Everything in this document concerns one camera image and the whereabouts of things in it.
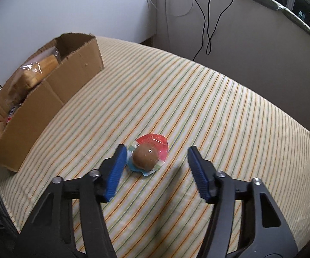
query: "window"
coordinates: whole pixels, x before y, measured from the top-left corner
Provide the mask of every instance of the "window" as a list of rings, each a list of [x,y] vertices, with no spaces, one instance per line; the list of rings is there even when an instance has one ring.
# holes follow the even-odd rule
[[[307,0],[295,0],[292,12],[310,27],[310,3]]]
[[[304,21],[304,19],[305,19],[305,14],[304,14],[303,12],[299,11],[298,17]]]

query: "cardboard box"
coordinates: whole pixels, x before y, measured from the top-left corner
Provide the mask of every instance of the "cardboard box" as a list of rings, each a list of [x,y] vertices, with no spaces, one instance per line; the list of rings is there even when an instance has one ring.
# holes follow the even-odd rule
[[[6,96],[14,74],[0,91],[0,165],[14,172],[63,105],[104,68],[96,38],[81,33],[53,39],[28,60],[52,46],[59,50],[61,63],[28,94],[5,128],[10,109]]]

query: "metal screw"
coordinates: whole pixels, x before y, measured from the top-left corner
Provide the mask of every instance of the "metal screw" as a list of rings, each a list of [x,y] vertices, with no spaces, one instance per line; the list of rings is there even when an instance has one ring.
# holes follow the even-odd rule
[[[91,177],[99,177],[99,176],[100,176],[100,172],[99,172],[99,170],[91,170],[91,171],[89,172],[89,175],[90,175]]]
[[[255,177],[255,178],[253,178],[253,183],[254,183],[255,185],[260,185],[260,184],[262,184],[262,181],[261,181],[261,179]]]
[[[226,174],[225,174],[223,171],[218,170],[218,171],[216,172],[216,176],[218,176],[218,177],[225,177]]]
[[[61,183],[63,181],[63,179],[61,177],[54,177],[52,179],[52,182],[55,184]]]

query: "striped tablecloth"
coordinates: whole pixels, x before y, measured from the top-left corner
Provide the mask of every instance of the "striped tablecloth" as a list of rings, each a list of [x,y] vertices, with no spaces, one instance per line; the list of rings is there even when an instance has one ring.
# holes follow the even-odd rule
[[[119,143],[167,137],[166,163],[150,177],[124,169],[103,207],[119,258],[195,257],[212,206],[197,192],[186,154],[202,156],[233,178],[260,177],[302,248],[310,239],[310,132],[251,90],[200,64],[126,41],[97,39],[105,69],[56,115],[20,171],[0,167],[0,194],[18,230],[55,176],[82,177]],[[235,205],[230,249],[237,245]],[[73,202],[77,249],[84,250]]]

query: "white wall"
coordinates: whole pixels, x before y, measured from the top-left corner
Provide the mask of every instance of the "white wall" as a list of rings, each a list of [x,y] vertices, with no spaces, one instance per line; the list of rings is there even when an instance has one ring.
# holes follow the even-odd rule
[[[146,0],[0,0],[0,84],[64,32],[140,43],[156,33],[156,11]]]
[[[154,45],[169,49],[164,0],[159,9]],[[167,0],[169,14],[182,14],[191,0]],[[211,28],[231,0],[211,1]],[[208,0],[198,0],[207,15]],[[203,17],[196,3],[183,17],[167,15],[170,51],[193,59],[201,45]],[[310,35],[280,11],[273,11],[252,0],[235,0],[222,15],[212,38],[196,58],[209,68],[250,88],[291,115],[310,130]]]

